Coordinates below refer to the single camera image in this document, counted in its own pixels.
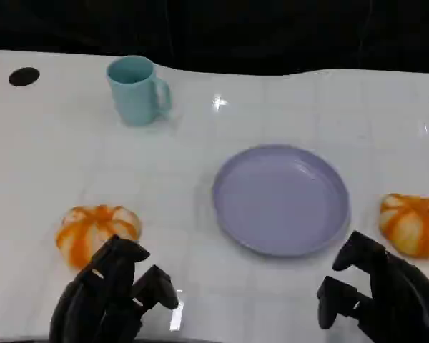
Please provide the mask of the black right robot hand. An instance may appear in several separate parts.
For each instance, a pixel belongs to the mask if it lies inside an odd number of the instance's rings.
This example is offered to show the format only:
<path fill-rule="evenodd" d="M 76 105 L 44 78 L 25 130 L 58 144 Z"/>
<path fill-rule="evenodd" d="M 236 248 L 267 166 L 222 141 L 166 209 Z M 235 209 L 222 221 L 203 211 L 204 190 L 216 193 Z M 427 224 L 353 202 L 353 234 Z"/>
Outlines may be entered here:
<path fill-rule="evenodd" d="M 373 342 L 429 342 L 429 278 L 383 245 L 353 231 L 332 265 L 355 266 L 370 276 L 371 296 L 332 277 L 317 291 L 318 322 L 329 329 L 339 314 L 357 320 Z"/>

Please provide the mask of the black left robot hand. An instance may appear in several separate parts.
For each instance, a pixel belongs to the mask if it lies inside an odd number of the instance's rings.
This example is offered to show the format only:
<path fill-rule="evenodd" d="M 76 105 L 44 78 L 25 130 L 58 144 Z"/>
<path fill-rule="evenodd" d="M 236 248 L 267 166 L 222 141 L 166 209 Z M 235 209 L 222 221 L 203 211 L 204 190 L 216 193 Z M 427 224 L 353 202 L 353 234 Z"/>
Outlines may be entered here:
<path fill-rule="evenodd" d="M 108 239 L 67 284 L 51 318 L 50 342 L 133 342 L 142 317 L 157 304 L 179 305 L 170 276 L 151 266 L 139 279 L 135 265 L 150 253 L 117 235 Z"/>

